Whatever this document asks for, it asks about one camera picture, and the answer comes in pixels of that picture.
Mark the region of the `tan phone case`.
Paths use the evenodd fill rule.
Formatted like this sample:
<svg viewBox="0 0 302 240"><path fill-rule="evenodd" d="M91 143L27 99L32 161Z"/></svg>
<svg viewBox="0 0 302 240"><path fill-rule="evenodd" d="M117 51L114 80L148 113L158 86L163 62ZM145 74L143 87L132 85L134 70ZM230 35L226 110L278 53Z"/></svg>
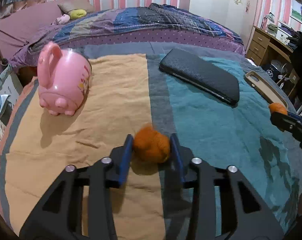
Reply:
<svg viewBox="0 0 302 240"><path fill-rule="evenodd" d="M252 86L268 103L279 103L288 109L285 99L257 72L250 71L244 75L245 81Z"/></svg>

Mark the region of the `black box under desk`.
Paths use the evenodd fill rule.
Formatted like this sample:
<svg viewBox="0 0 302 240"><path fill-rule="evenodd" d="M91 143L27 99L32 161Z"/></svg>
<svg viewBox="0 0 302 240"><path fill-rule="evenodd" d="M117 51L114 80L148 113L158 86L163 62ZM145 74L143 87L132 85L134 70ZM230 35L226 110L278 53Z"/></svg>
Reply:
<svg viewBox="0 0 302 240"><path fill-rule="evenodd" d="M280 75L280 71L274 67L272 64L264 64L262 65L262 69L270 76L270 78L274 82L278 82L279 78L278 76Z"/></svg>

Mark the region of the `wooden desk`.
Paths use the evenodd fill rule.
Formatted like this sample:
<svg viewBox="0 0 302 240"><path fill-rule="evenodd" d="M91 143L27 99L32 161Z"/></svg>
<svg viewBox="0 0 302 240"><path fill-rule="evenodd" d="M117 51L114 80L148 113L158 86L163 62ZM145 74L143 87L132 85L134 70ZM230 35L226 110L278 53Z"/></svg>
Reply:
<svg viewBox="0 0 302 240"><path fill-rule="evenodd" d="M280 71L279 81L275 82L292 99L296 94L299 80L290 60L292 50L266 31L254 27L248 44L246 57L256 65L272 64Z"/></svg>

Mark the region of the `black wallet case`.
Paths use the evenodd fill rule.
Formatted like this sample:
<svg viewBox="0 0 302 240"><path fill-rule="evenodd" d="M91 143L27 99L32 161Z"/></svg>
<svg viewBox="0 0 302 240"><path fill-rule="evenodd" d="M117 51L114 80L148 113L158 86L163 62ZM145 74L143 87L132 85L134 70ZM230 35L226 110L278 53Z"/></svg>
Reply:
<svg viewBox="0 0 302 240"><path fill-rule="evenodd" d="M231 106L239 102L238 79L197 55L172 49L161 60L159 70L194 85Z"/></svg>

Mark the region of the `framed wedding photo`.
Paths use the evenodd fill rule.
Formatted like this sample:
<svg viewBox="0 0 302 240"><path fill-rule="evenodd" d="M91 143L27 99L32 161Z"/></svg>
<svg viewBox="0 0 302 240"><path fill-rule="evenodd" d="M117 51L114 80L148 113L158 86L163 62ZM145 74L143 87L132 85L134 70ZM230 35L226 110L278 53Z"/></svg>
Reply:
<svg viewBox="0 0 302 240"><path fill-rule="evenodd" d="M302 24L302 1L291 0L290 17Z"/></svg>

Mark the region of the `white wardrobe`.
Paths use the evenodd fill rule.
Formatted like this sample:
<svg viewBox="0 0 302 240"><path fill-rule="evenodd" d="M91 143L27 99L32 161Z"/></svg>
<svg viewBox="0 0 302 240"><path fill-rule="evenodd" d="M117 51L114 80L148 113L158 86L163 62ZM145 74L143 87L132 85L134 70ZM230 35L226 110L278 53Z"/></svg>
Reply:
<svg viewBox="0 0 302 240"><path fill-rule="evenodd" d="M237 33L247 46L257 0L190 0L190 12L213 20Z"/></svg>

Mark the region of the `pink piggy bank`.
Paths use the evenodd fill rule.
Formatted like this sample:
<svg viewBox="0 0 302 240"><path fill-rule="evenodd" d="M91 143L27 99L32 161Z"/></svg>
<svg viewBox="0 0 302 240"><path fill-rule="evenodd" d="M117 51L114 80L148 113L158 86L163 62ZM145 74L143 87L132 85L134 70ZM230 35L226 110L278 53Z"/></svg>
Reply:
<svg viewBox="0 0 302 240"><path fill-rule="evenodd" d="M85 56L49 42L37 64L40 106L51 115L73 116L84 102L91 73L92 66Z"/></svg>

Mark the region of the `striped plaid quilt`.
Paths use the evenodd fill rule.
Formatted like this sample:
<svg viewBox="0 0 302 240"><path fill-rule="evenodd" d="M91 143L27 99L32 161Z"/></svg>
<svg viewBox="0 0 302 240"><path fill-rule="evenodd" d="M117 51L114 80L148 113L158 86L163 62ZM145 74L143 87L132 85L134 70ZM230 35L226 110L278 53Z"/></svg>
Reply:
<svg viewBox="0 0 302 240"><path fill-rule="evenodd" d="M244 44L237 33L213 20L172 5L152 3L148 7L92 12L66 24L44 27L39 30L39 37L29 41L28 49L31 52L40 51L50 41L63 44L77 38L125 34L149 29L190 31Z"/></svg>

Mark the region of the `bed with purple sheet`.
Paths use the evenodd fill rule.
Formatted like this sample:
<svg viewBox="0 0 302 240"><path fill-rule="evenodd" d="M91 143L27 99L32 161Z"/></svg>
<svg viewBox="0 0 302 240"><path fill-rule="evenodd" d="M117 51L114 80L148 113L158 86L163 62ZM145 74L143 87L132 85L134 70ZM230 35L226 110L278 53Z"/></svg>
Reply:
<svg viewBox="0 0 302 240"><path fill-rule="evenodd" d="M40 51L31 52L29 41L39 37L39 30L52 26L54 20L62 16L58 3L47 2L15 12L0 20L0 54L8 59L12 66L22 68L37 64ZM244 55L244 44L232 42L226 38L209 37L190 31L169 29L131 31L125 34L104 35L99 37L77 38L58 44L63 49L74 49L88 59L101 55L99 48L104 45L128 45L130 53L146 52L148 43L176 43L197 47L206 47L222 51L231 51Z"/></svg>

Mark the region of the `pink plush toy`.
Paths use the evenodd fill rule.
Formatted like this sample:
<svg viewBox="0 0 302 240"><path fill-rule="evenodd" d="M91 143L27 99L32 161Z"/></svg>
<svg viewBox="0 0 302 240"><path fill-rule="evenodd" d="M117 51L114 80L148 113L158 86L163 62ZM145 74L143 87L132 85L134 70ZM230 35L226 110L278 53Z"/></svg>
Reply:
<svg viewBox="0 0 302 240"><path fill-rule="evenodd" d="M63 14L62 16L56 18L52 25L62 25L70 21L70 16L68 14Z"/></svg>

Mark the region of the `yellow plush toy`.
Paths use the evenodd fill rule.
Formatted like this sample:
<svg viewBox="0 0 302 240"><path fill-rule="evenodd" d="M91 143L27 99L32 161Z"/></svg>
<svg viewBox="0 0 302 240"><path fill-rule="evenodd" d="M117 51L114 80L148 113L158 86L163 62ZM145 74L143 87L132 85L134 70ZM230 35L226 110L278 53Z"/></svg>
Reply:
<svg viewBox="0 0 302 240"><path fill-rule="evenodd" d="M77 20L87 15L84 9L75 9L68 12L70 20Z"/></svg>

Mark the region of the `brown pillow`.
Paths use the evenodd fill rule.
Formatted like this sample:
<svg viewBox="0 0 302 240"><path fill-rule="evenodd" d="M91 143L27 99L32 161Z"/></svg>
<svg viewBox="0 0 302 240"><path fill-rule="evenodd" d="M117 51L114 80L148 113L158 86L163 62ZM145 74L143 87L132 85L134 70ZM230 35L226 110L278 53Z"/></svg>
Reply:
<svg viewBox="0 0 302 240"><path fill-rule="evenodd" d="M73 10L85 10L87 13L95 12L95 7L87 0L63 0L58 3L58 7L62 12L68 14Z"/></svg>

